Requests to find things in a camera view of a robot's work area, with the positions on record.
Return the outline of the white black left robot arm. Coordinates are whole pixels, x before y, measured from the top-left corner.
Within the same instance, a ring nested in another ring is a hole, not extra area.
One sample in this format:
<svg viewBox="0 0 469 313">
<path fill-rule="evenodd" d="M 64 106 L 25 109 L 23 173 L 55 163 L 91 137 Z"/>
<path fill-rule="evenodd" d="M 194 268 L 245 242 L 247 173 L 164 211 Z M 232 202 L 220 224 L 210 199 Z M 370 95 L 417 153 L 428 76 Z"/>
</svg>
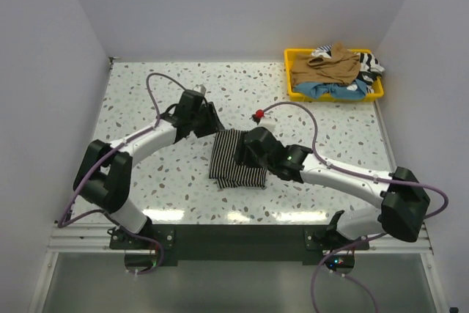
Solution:
<svg viewBox="0 0 469 313">
<path fill-rule="evenodd" d="M 178 103 L 145 128 L 112 142 L 92 141 L 75 177 L 75 195 L 125 228 L 125 238 L 134 248 L 145 248 L 152 239 L 151 221 L 129 198 L 133 168 L 192 133 L 201 138 L 223 129 L 213 103 L 187 89 Z"/>
</svg>

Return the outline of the black white striped tank top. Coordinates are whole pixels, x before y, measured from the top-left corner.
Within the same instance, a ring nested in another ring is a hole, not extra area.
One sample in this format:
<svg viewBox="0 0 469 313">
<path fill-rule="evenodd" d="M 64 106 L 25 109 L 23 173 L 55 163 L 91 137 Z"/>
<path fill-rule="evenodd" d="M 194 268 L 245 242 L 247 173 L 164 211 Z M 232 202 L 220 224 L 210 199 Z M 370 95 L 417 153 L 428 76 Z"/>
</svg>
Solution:
<svg viewBox="0 0 469 313">
<path fill-rule="evenodd" d="M 229 129 L 216 133 L 210 159 L 209 178 L 220 189 L 265 188 L 267 172 L 262 168 L 238 165 L 235 161 L 237 144 L 244 131 Z"/>
</svg>

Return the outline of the tan tank top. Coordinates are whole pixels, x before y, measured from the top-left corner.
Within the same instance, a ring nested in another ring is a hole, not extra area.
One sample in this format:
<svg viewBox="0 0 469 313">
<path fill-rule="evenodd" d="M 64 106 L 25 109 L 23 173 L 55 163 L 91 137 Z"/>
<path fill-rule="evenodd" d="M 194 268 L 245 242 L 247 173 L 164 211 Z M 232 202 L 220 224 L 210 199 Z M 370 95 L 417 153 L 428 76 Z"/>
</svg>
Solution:
<svg viewBox="0 0 469 313">
<path fill-rule="evenodd" d="M 346 86 L 357 78 L 360 69 L 359 56 L 336 43 L 330 54 L 297 54 L 289 71 L 293 87 L 306 82 Z"/>
</svg>

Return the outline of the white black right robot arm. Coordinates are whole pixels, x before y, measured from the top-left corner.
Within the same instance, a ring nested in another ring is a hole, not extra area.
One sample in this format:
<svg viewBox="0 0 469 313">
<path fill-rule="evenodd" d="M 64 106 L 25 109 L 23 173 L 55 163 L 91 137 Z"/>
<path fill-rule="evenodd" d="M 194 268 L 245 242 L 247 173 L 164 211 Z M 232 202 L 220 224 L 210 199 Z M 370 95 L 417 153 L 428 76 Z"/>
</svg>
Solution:
<svg viewBox="0 0 469 313">
<path fill-rule="evenodd" d="M 283 145 L 263 127 L 241 134 L 234 161 L 241 166 L 262 167 L 284 181 L 322 185 L 368 203 L 364 209 L 336 212 L 316 235 L 316 240 L 336 249 L 380 233 L 414 243 L 430 203 L 407 169 L 388 173 L 352 167 L 324 158 L 308 147 Z"/>
</svg>

